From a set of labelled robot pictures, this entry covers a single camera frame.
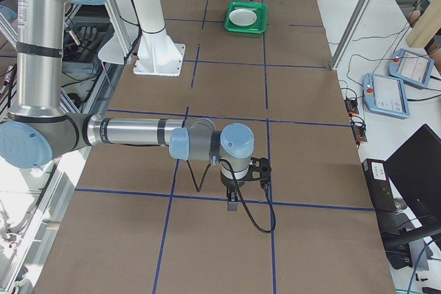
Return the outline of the white round plate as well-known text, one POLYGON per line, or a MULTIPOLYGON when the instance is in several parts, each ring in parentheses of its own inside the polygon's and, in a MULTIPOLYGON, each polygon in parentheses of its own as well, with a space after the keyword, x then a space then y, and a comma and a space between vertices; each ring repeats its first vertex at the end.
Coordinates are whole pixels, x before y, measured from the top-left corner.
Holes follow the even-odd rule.
POLYGON ((249 27, 257 21, 257 15, 248 8, 238 8, 229 13, 229 20, 238 27, 249 27))

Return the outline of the green plastic tray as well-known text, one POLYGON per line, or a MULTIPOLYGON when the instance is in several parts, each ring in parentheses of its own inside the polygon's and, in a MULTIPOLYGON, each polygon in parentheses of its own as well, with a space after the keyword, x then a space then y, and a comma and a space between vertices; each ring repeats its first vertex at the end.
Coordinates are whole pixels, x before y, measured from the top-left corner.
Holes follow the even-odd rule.
POLYGON ((267 27, 267 11, 268 7, 264 3, 255 3, 248 1, 232 1, 227 9, 224 27, 229 32, 246 33, 246 34, 262 34, 267 27), (255 24, 249 27, 238 27, 229 20, 229 13, 234 7, 258 8, 254 11, 257 15, 255 24))

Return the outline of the orange black adapter lower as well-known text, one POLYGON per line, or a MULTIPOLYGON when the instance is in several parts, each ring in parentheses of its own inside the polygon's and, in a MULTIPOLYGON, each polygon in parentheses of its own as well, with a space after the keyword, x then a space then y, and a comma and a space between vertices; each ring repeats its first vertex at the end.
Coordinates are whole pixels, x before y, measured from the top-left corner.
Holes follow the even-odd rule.
POLYGON ((367 142, 366 125, 364 123, 354 122, 351 124, 351 128, 357 145, 367 142))

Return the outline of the orange black adapter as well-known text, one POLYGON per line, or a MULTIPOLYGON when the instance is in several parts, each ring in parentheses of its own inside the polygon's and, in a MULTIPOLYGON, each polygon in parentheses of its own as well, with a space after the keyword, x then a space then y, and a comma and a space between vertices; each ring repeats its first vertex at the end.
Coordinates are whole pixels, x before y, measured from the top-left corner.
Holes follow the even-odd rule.
POLYGON ((357 145, 367 142, 366 125, 364 123, 354 122, 351 124, 351 128, 357 145))
POLYGON ((350 116, 359 115, 357 99, 346 98, 345 107, 350 116))

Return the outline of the orange black adapter upper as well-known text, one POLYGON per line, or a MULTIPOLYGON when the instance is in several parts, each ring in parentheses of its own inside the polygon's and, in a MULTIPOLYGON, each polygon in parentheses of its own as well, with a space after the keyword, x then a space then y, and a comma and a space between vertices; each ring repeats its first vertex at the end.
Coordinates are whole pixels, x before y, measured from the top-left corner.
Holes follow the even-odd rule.
POLYGON ((359 115, 357 99, 346 98, 345 107, 350 116, 359 115))

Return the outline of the black mini computer box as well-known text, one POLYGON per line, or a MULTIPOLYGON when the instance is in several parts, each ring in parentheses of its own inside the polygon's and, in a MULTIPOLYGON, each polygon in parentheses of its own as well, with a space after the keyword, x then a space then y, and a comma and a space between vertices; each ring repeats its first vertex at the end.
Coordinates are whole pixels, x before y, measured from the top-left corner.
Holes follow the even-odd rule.
POLYGON ((374 209, 393 213, 396 206, 384 161, 367 158, 362 162, 362 168, 374 209))

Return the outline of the near blue teach pendant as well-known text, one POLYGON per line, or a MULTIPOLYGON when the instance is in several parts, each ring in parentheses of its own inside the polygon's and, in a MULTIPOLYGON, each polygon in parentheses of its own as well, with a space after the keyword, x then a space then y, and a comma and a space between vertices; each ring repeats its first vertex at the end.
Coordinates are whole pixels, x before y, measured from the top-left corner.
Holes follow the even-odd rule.
POLYGON ((392 76, 366 73, 363 100, 370 112, 395 118, 410 117, 404 81, 392 76))

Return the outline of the blue teach pendant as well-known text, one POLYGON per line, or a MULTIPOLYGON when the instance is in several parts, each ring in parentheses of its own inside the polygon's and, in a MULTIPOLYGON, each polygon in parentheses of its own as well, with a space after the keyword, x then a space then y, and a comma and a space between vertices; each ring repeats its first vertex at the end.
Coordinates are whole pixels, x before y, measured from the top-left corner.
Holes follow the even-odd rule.
POLYGON ((392 76, 366 73, 363 100, 370 112, 395 118, 410 117, 404 81, 392 76))
POLYGON ((433 66, 434 60, 429 56, 401 48, 389 63, 389 74, 407 84, 424 89, 428 87, 433 66))

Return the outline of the wooden beam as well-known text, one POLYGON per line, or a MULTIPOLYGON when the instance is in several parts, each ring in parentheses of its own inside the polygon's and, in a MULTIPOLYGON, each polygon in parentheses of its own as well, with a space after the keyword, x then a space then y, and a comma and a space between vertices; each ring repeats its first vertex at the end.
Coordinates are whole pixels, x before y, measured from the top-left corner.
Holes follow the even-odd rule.
POLYGON ((433 0, 406 37, 411 48, 424 48, 440 30, 440 0, 433 0))

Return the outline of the far blue teach pendant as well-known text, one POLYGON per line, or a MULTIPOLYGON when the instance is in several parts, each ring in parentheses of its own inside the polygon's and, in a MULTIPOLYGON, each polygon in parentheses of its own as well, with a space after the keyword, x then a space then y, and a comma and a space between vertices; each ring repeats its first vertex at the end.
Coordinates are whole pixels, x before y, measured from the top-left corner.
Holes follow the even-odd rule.
POLYGON ((401 48, 389 63, 389 74, 407 84, 424 89, 428 87, 433 66, 434 60, 429 56, 401 48))

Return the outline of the black laptop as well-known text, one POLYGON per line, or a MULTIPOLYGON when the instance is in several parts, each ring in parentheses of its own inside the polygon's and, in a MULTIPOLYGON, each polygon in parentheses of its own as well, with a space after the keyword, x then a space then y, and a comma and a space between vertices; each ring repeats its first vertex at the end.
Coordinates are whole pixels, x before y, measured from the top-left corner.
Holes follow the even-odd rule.
POLYGON ((440 137, 423 124, 386 160, 386 173, 422 224, 440 221, 440 137))

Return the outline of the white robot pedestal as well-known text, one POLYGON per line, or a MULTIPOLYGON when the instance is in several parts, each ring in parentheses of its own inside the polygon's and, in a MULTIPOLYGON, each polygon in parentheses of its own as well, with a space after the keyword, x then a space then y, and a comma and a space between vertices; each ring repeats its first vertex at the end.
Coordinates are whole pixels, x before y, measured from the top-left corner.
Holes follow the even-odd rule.
POLYGON ((176 44, 168 35, 161 0, 133 0, 133 2, 142 32, 134 73, 179 76, 185 45, 176 44))

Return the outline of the aluminium frame post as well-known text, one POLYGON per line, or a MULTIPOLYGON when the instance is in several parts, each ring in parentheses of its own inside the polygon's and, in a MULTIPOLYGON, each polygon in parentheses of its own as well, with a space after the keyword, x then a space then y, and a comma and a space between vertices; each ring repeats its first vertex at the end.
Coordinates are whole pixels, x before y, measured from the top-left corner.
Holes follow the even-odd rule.
POLYGON ((372 0, 358 0, 354 11, 349 19, 347 27, 340 39, 338 47, 333 55, 333 58, 330 63, 331 70, 337 70, 345 52, 348 50, 348 47, 352 41, 352 38, 360 25, 362 18, 367 11, 369 4, 372 0))

